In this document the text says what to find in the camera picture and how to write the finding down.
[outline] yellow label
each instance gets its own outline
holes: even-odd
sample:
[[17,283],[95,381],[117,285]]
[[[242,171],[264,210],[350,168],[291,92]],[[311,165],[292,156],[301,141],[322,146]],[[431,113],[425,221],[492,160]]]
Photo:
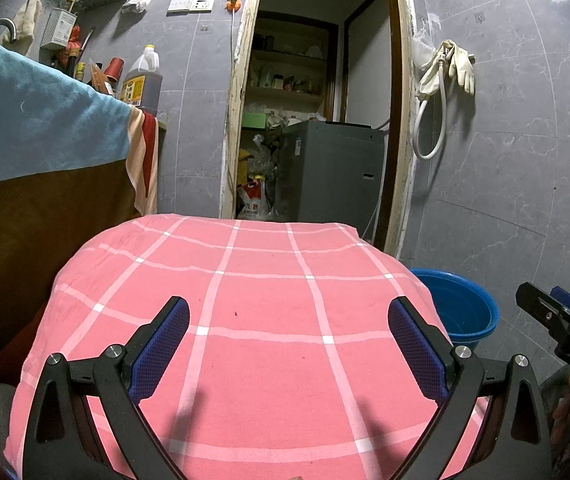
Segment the yellow label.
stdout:
[[143,96],[145,86],[145,76],[140,75],[127,81],[120,91],[120,100],[128,105],[140,106],[140,99]]

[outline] blue bucket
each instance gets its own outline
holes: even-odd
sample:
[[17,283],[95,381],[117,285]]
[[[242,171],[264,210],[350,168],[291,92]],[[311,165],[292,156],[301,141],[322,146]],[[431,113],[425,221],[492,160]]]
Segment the blue bucket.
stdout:
[[436,312],[454,345],[474,349],[498,325],[498,305],[480,285],[436,269],[410,269],[430,290]]

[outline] bucket rim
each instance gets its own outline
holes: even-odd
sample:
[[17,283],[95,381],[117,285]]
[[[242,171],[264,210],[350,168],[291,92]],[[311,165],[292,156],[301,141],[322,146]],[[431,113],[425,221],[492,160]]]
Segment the bucket rim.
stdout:
[[456,339],[457,342],[461,343],[473,343],[486,338],[487,336],[491,335],[494,330],[496,330],[496,327],[498,326],[498,320],[500,319],[500,310],[498,309],[498,304],[495,302],[494,298],[492,298],[492,296],[486,290],[484,290],[482,286],[478,285],[475,282],[472,282],[471,280],[468,280],[467,278],[463,278],[458,274],[447,272],[446,270],[413,267],[409,269],[409,271],[418,279],[420,279],[421,276],[425,276],[427,278],[438,278],[441,280],[457,283],[458,285],[462,285],[471,290],[473,293],[477,294],[489,307],[490,320],[487,327],[479,330],[478,332],[470,332],[464,334],[447,331],[447,335],[449,335],[449,338],[451,340]]

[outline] plastic jug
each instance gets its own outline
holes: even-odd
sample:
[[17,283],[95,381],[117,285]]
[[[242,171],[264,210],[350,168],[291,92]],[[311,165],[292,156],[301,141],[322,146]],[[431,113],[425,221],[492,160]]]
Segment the plastic jug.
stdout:
[[158,113],[161,84],[158,54],[154,51],[153,45],[145,45],[143,55],[136,60],[125,76],[120,90],[120,100],[155,117]]

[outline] gray washing machine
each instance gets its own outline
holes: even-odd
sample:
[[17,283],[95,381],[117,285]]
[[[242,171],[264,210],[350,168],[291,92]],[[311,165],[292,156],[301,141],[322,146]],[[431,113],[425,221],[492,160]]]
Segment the gray washing machine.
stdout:
[[280,136],[275,208],[291,222],[364,229],[378,202],[385,137],[370,126],[305,121]]

